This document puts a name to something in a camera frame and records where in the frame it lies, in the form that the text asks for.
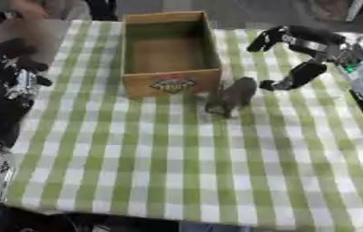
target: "open box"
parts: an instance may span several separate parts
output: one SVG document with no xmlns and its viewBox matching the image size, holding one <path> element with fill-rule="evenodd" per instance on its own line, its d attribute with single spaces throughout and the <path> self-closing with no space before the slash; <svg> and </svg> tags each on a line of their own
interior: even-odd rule
<svg viewBox="0 0 363 232">
<path fill-rule="evenodd" d="M 123 81 L 129 97 L 210 92 L 221 76 L 205 12 L 124 18 Z"/>
</svg>

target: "green checkered tablecloth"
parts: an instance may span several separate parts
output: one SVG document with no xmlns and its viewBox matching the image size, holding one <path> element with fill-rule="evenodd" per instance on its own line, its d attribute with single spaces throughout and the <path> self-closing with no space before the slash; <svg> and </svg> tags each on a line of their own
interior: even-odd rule
<svg viewBox="0 0 363 232">
<path fill-rule="evenodd" d="M 304 231 L 363 231 L 363 115 L 334 71 L 258 91 L 223 120 L 202 96 L 130 101 L 120 23 L 74 21 L 14 148 L 8 203 Z M 278 80 L 307 59 L 254 30 L 215 30 L 224 79 Z"/>
</svg>

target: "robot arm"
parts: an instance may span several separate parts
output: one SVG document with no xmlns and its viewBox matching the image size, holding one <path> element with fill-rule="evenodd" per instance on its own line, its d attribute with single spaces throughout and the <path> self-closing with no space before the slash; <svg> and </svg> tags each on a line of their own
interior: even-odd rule
<svg viewBox="0 0 363 232">
<path fill-rule="evenodd" d="M 345 37 L 303 26 L 278 26 L 262 32 L 247 51 L 267 52 L 277 43 L 286 43 L 294 52 L 305 53 L 311 59 L 296 66 L 279 82 L 262 81 L 260 88 L 268 91 L 297 89 L 326 72 L 324 63 L 335 59 L 340 46 L 345 43 Z"/>
<path fill-rule="evenodd" d="M 0 142 L 32 108 L 36 86 L 52 84 L 39 74 L 48 66 L 29 58 L 34 52 L 23 39 L 0 43 Z"/>
<path fill-rule="evenodd" d="M 248 52 L 266 52 L 277 43 L 286 43 L 298 53 L 311 58 L 301 63 L 281 81 L 265 80 L 260 88 L 289 91 L 300 88 L 327 71 L 325 63 L 333 63 L 348 81 L 350 93 L 363 111 L 363 39 L 346 43 L 344 36 L 302 26 L 279 26 L 261 33 L 247 48 Z"/>
</svg>

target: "box label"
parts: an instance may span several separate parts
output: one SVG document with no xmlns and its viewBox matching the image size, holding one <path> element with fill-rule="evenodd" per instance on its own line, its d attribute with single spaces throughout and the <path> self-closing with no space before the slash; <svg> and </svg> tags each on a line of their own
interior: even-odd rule
<svg viewBox="0 0 363 232">
<path fill-rule="evenodd" d="M 168 80 L 159 80 L 150 85 L 151 88 L 156 90 L 160 90 L 162 92 L 168 92 L 171 94 L 176 94 L 182 92 L 188 87 L 194 86 L 196 82 L 191 79 L 168 79 Z"/>
</svg>

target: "rat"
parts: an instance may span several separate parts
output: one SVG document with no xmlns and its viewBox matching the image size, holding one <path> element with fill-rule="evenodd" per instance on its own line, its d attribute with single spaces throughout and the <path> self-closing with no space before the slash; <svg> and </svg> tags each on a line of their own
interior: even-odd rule
<svg viewBox="0 0 363 232">
<path fill-rule="evenodd" d="M 223 115 L 225 118 L 232 116 L 235 107 L 248 105 L 257 91 L 257 82 L 251 77 L 243 77 L 227 89 L 222 85 L 219 90 L 209 95 L 205 111 Z"/>
</svg>

